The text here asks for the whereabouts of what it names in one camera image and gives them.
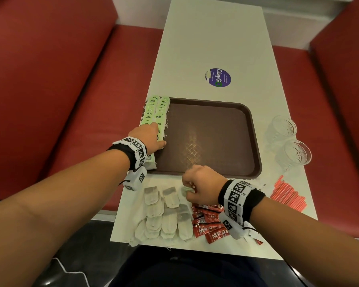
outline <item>forearm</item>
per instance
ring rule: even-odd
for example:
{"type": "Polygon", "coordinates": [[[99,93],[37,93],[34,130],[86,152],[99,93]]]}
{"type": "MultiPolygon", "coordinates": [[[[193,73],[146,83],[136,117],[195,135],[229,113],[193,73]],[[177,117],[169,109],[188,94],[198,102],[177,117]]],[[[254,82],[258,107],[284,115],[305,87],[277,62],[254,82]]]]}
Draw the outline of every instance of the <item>forearm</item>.
{"type": "Polygon", "coordinates": [[[105,205],[129,165],[126,154],[110,150],[1,201],[0,286],[31,285],[58,248],[105,205]]]}
{"type": "Polygon", "coordinates": [[[250,223],[317,286],[359,286],[359,241],[269,198],[250,223]]]}

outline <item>seat backrest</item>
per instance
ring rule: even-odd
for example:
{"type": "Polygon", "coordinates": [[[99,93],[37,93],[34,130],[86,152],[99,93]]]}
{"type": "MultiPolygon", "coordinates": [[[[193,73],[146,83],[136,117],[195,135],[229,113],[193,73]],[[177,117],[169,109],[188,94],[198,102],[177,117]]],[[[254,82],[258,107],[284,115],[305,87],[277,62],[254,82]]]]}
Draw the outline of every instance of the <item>seat backrest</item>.
{"type": "Polygon", "coordinates": [[[116,18],[112,0],[0,0],[0,199],[36,182],[116,18]]]}
{"type": "Polygon", "coordinates": [[[311,47],[359,151],[359,0],[323,29],[311,47]]]}

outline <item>red seat cushion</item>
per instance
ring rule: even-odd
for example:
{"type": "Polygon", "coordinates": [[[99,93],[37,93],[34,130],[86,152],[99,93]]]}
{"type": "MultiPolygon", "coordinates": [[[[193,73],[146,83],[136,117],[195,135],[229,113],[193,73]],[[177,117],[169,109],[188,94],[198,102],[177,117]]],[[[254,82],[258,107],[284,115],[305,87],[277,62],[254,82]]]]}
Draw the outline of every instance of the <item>red seat cushion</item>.
{"type": "Polygon", "coordinates": [[[359,150],[359,0],[328,24],[311,46],[359,150]]]}
{"type": "Polygon", "coordinates": [[[37,181],[116,15],[112,0],[0,0],[0,199],[37,181]]]}
{"type": "MultiPolygon", "coordinates": [[[[55,153],[49,175],[91,158],[139,125],[162,30],[116,26],[55,153]]],[[[104,209],[117,210],[122,187],[104,209]]]]}
{"type": "Polygon", "coordinates": [[[312,152],[305,169],[318,219],[359,238],[359,173],[309,55],[273,49],[297,138],[312,152]]]}

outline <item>purple sticker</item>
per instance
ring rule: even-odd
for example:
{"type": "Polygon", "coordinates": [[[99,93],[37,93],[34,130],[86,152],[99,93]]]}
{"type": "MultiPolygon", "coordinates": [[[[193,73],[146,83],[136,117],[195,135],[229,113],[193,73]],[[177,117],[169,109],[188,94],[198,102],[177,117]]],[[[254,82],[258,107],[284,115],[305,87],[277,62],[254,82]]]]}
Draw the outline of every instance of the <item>purple sticker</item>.
{"type": "Polygon", "coordinates": [[[217,87],[228,86],[231,82],[230,74],[220,68],[212,68],[206,72],[205,78],[209,84],[217,87]]]}

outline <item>brown tray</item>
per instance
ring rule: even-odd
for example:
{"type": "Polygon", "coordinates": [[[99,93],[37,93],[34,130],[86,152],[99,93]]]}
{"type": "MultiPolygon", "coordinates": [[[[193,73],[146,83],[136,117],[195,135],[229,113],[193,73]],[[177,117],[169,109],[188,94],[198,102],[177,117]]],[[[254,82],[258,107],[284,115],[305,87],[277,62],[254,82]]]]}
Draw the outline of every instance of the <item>brown tray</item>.
{"type": "Polygon", "coordinates": [[[232,102],[170,98],[167,145],[155,153],[154,174],[182,175],[193,164],[228,178],[256,178],[262,171],[249,109],[232,102]]]}

